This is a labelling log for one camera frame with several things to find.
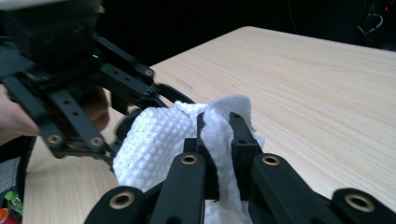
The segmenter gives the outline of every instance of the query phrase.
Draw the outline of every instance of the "cloth fold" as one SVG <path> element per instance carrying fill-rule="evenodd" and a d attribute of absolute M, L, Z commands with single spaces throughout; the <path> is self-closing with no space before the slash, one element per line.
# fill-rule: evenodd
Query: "cloth fold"
<path fill-rule="evenodd" d="M 251 104 L 244 95 L 215 99 L 210 104 L 175 102 L 170 108 L 145 109 L 134 121 L 113 162 L 120 185 L 147 191 L 164 181 L 173 158 L 183 152 L 185 138 L 197 137 L 197 116 L 204 113 L 201 138 L 218 169 L 219 202 L 205 202 L 205 224 L 251 223 L 247 204 L 240 201 L 233 172 L 229 124 L 231 112 L 242 116 L 250 131 Z M 256 135 L 259 145 L 264 136 Z"/>

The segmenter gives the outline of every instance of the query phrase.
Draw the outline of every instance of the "light wood tabletop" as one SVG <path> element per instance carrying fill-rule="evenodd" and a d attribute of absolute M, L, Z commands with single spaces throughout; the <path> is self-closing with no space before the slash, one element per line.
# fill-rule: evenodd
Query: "light wood tabletop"
<path fill-rule="evenodd" d="M 244 27 L 152 69 L 196 103 L 245 94 L 262 150 L 286 159 L 312 190 L 331 198 L 361 189 L 396 211 L 395 52 Z M 111 116 L 109 141 L 121 118 Z M 103 161 L 57 160 L 38 141 L 23 223 L 83 223 L 117 185 Z"/>

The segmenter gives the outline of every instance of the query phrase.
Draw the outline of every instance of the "red object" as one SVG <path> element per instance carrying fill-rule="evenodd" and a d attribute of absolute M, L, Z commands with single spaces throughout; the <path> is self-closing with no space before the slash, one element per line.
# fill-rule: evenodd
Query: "red object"
<path fill-rule="evenodd" d="M 0 209 L 0 223 L 1 224 L 21 224 L 14 216 L 12 216 L 8 209 Z"/>

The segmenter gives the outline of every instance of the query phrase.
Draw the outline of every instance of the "white towel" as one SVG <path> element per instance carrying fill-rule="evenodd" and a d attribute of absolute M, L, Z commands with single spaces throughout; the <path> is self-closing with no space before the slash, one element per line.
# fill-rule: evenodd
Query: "white towel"
<path fill-rule="evenodd" d="M 229 114 L 237 113 L 250 122 L 251 104 L 244 95 L 231 95 L 210 104 L 150 107 L 134 121 L 113 168 L 120 185 L 147 191 L 165 180 L 173 158 L 183 152 L 185 138 L 197 137 L 197 116 L 204 112 L 201 138 L 218 169 L 219 202 L 205 202 L 205 224 L 252 223 L 247 204 L 240 201 L 233 172 L 231 142 L 233 130 Z M 255 136 L 262 147 L 265 138 Z"/>

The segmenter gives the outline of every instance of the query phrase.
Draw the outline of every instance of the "crumpled cloth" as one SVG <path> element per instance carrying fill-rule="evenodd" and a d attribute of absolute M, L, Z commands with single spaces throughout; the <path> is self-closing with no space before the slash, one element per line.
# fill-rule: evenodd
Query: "crumpled cloth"
<path fill-rule="evenodd" d="M 150 107 L 135 119 L 113 162 L 120 185 L 147 191 L 167 177 L 173 158 L 183 152 L 185 138 L 197 137 L 197 116 L 204 113 L 201 138 L 218 169 L 219 201 L 205 201 L 205 224 L 252 223 L 241 202 L 231 158 L 231 112 L 245 119 L 252 134 L 251 104 L 244 95 L 230 95 L 210 104 L 175 102 L 170 108 Z M 262 147 L 265 137 L 254 135 Z"/>

